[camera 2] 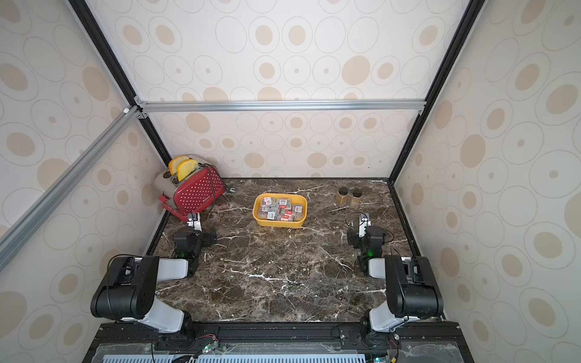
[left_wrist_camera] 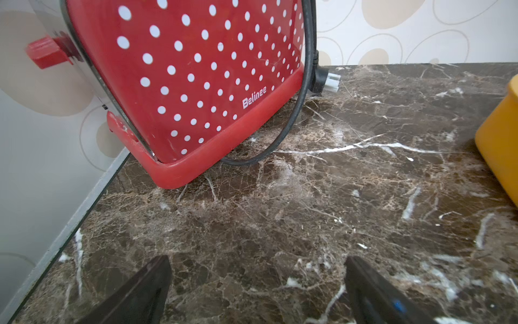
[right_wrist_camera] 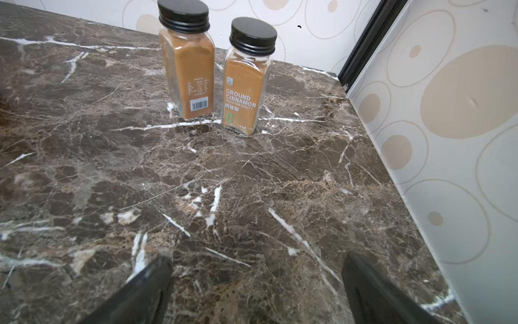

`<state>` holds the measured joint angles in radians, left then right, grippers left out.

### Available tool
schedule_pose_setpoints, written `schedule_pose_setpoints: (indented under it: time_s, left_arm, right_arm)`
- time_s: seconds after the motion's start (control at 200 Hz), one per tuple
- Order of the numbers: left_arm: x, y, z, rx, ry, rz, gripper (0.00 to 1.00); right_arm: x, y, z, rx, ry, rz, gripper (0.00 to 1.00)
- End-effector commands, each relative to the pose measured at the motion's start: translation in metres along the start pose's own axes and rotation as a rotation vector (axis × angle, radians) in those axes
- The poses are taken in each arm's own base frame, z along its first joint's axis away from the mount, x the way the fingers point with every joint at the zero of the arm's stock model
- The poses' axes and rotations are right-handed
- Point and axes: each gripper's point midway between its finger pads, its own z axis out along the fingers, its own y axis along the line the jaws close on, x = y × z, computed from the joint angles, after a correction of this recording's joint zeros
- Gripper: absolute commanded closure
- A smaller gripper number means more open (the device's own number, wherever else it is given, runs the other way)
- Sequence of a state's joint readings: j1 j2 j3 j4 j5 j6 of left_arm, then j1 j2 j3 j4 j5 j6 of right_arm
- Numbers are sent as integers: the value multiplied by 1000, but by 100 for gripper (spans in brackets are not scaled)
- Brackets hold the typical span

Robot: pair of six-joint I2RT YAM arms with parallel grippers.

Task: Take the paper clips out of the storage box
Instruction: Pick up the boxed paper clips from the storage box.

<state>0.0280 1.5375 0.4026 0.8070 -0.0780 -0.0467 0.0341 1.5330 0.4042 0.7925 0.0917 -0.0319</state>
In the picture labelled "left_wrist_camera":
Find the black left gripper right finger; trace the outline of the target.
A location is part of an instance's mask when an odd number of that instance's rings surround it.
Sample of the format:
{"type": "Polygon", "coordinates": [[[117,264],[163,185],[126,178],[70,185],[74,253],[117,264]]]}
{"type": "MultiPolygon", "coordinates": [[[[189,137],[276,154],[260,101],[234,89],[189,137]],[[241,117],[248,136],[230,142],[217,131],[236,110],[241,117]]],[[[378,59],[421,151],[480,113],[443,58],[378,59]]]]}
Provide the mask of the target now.
{"type": "Polygon", "coordinates": [[[345,267],[345,287],[356,323],[436,322],[361,257],[349,256],[345,267]]]}

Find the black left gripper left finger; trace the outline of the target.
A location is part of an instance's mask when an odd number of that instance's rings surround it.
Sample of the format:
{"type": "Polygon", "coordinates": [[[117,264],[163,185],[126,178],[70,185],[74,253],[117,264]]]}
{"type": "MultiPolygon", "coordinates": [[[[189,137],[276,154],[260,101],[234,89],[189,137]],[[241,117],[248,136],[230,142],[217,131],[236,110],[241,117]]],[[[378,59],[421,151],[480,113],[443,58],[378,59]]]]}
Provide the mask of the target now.
{"type": "Polygon", "coordinates": [[[171,285],[166,255],[156,256],[79,323],[159,323],[171,285]]]}

